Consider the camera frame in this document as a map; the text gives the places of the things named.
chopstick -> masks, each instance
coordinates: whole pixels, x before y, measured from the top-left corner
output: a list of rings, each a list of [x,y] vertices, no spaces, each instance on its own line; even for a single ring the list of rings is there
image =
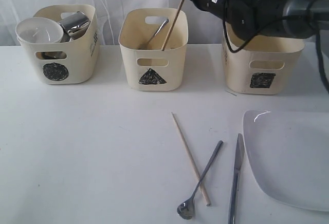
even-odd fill
[[[186,149],[186,152],[187,152],[187,154],[188,154],[188,156],[189,156],[189,159],[190,159],[190,162],[191,162],[191,165],[192,165],[192,168],[193,168],[194,174],[195,174],[195,176],[196,176],[196,179],[197,179],[197,181],[199,181],[199,180],[200,180],[200,173],[199,173],[199,171],[198,171],[198,169],[197,169],[197,167],[196,167],[196,165],[195,165],[195,161],[194,161],[194,159],[193,159],[192,153],[191,153],[191,151],[190,151],[190,149],[189,149],[189,146],[187,145],[187,142],[186,142],[186,140],[185,140],[185,138],[184,138],[184,135],[183,135],[183,133],[182,133],[182,131],[181,131],[179,125],[178,125],[178,122],[177,122],[177,120],[176,120],[175,115],[174,115],[173,113],[171,113],[171,115],[172,115],[172,117],[173,117],[174,123],[175,123],[176,128],[177,128],[177,130],[178,130],[178,133],[179,133],[179,135],[180,135],[181,141],[183,142],[184,147],[185,147],[185,149]],[[208,193],[207,193],[206,187],[204,186],[203,183],[200,185],[200,190],[201,190],[201,192],[202,192],[202,195],[204,196],[204,199],[205,199],[205,201],[206,201],[206,205],[207,205],[207,206],[210,206],[210,205],[211,205],[211,202],[210,202],[210,199],[209,199],[209,196],[208,196]]]
[[[179,3],[179,6],[178,6],[178,8],[177,8],[177,12],[176,12],[176,15],[175,15],[174,21],[173,21],[171,27],[169,28],[168,34],[167,34],[167,36],[166,36],[166,39],[164,40],[164,43],[163,43],[162,48],[161,48],[161,51],[164,51],[165,48],[166,48],[166,45],[167,45],[167,43],[168,43],[168,41],[169,41],[169,37],[171,36],[171,33],[173,32],[174,26],[175,26],[175,24],[176,24],[176,21],[177,21],[177,19],[178,19],[178,16],[179,16],[179,13],[180,13],[180,11],[181,11],[181,7],[183,6],[184,1],[185,1],[185,0],[181,0],[180,3]]]

white cup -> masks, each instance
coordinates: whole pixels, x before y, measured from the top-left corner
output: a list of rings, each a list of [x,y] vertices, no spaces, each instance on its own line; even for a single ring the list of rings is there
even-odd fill
[[[58,43],[62,40],[64,31],[55,21],[45,17],[31,17],[19,22],[16,35],[24,43]]]

knife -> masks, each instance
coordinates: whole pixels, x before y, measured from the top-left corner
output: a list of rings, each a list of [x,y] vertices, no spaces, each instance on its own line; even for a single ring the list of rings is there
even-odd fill
[[[233,184],[232,184],[231,200],[230,200],[230,210],[228,216],[229,224],[235,224],[237,192],[239,191],[239,177],[240,177],[240,170],[243,162],[244,153],[245,153],[245,148],[243,145],[243,137],[242,134],[238,134],[236,149],[235,149],[235,163],[234,163]]]

metal spoon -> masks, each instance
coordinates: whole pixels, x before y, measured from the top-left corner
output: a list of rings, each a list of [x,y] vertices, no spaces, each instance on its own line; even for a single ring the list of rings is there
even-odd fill
[[[138,50],[146,50],[148,48],[149,43],[151,42],[151,40],[159,34],[159,32],[163,29],[163,27],[169,22],[169,19],[166,19],[162,25],[160,25],[160,27],[156,30],[156,32],[151,36],[151,38],[146,42],[143,43],[142,45],[139,46]]]
[[[196,188],[195,188],[192,196],[189,199],[187,199],[185,202],[183,202],[180,206],[178,206],[177,213],[181,216],[181,218],[183,218],[185,220],[190,220],[194,216],[194,212],[195,212],[195,209],[194,209],[194,196],[195,196],[195,193],[197,192],[197,189],[199,188],[200,184],[202,183],[203,179],[205,178],[212,162],[215,160],[222,144],[223,144],[223,141],[218,142],[214,152],[212,153],[212,156],[210,157],[210,159],[208,161],[208,164],[207,164],[205,170],[202,172],[200,180],[197,183]]]

black circle symbol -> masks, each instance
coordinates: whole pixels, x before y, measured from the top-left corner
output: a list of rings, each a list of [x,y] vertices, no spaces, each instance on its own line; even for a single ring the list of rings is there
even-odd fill
[[[43,66],[43,74],[53,81],[62,81],[68,77],[68,70],[64,65],[49,63]]]

